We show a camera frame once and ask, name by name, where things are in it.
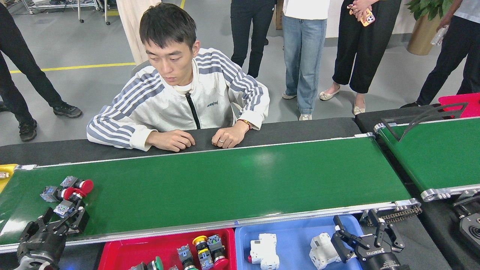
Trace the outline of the person's left hand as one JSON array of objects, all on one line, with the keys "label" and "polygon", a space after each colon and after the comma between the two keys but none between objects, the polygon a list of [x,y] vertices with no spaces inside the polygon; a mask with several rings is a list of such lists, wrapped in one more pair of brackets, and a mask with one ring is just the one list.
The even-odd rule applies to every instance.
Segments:
[{"label": "person's left hand", "polygon": [[233,127],[219,129],[211,139],[211,143],[223,149],[233,148],[242,142],[250,128],[250,123],[238,120]]}]

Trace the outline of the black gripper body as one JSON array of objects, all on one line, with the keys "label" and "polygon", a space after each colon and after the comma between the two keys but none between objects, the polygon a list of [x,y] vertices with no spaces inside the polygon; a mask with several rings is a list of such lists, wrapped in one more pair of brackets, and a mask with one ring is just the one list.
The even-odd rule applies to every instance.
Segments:
[{"label": "black gripper body", "polygon": [[39,230],[35,235],[19,238],[17,257],[19,263],[58,263],[66,245],[66,234],[56,229]]},{"label": "black gripper body", "polygon": [[409,270],[409,265],[402,265],[394,254],[402,250],[391,246],[370,246],[370,249],[357,246],[356,255],[364,270]]}]

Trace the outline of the person's right hand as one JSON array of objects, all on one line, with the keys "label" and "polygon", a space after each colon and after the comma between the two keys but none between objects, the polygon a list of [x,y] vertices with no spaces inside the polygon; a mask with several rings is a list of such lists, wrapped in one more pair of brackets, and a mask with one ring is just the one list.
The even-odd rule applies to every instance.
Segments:
[{"label": "person's right hand", "polygon": [[164,133],[153,130],[145,141],[145,146],[155,146],[171,152],[180,152],[193,145],[195,145],[195,140],[192,135],[178,129]]}]

